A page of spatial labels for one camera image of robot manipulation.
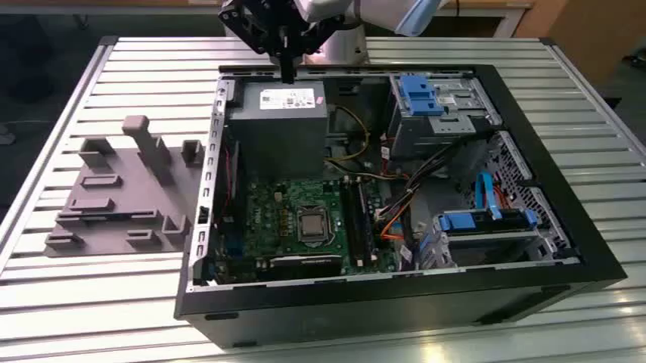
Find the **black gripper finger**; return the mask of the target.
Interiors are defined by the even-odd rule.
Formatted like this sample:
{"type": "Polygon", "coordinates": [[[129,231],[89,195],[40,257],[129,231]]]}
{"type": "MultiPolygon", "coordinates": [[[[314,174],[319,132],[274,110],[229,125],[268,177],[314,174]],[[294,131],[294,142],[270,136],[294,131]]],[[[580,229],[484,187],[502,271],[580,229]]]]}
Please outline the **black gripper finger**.
{"type": "Polygon", "coordinates": [[[331,22],[318,22],[307,30],[288,26],[288,83],[295,81],[302,56],[315,53],[328,37],[331,22]]]}
{"type": "Polygon", "coordinates": [[[217,18],[225,28],[245,42],[257,54],[267,54],[272,62],[279,66],[280,79],[288,83],[288,27],[268,27],[260,29],[256,26],[243,26],[243,14],[236,1],[224,1],[217,13],[217,18]]]}

